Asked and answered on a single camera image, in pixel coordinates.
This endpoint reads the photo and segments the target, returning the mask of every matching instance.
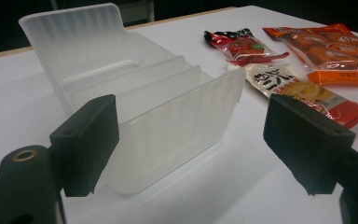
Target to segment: white table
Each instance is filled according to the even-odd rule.
[[[260,7],[239,7],[135,31],[219,77],[227,63],[222,53],[205,43],[205,30],[249,28],[268,47],[283,53],[288,48],[269,38],[262,27],[320,25]],[[307,70],[294,54],[281,63],[306,77]],[[358,87],[326,88],[358,102]],[[63,196],[68,223],[341,223],[342,187],[337,185],[332,195],[309,196],[264,142],[267,107],[268,99],[245,83],[222,142],[139,194],[118,194],[102,176],[95,194]],[[33,51],[0,57],[0,160],[19,147],[49,147],[49,134],[65,120]],[[358,149],[358,125],[351,130],[356,133],[352,147]]]

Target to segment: mounting hole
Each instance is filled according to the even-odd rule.
[[[29,224],[32,223],[33,220],[34,218],[31,215],[22,215],[14,218],[10,224]]]
[[[36,155],[36,150],[25,149],[13,157],[13,161],[28,161]]]

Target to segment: dark background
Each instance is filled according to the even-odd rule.
[[[107,2],[117,5],[135,0],[57,0],[59,8],[82,7]],[[338,0],[155,0],[156,21],[222,7],[258,6],[323,24],[341,22],[358,32],[358,1]],[[30,46],[18,24],[19,18],[51,11],[49,0],[0,1],[0,51]]]

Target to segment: candy bar wrapper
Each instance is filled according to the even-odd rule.
[[[285,66],[250,63],[243,69],[246,80],[268,98],[272,93],[291,96],[348,129],[358,123],[358,103],[299,78]]]
[[[288,52],[278,54],[272,51],[246,28],[236,32],[205,31],[204,38],[209,44],[220,49],[226,55],[228,62],[240,66],[270,62],[289,55]]]
[[[319,85],[358,85],[358,70],[316,70],[307,77]]]

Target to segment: translucent plastic container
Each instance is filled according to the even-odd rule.
[[[20,25],[68,116],[116,96],[120,140],[104,172],[118,192],[147,188],[219,141],[241,97],[242,70],[204,74],[126,31],[113,4],[38,13]]]

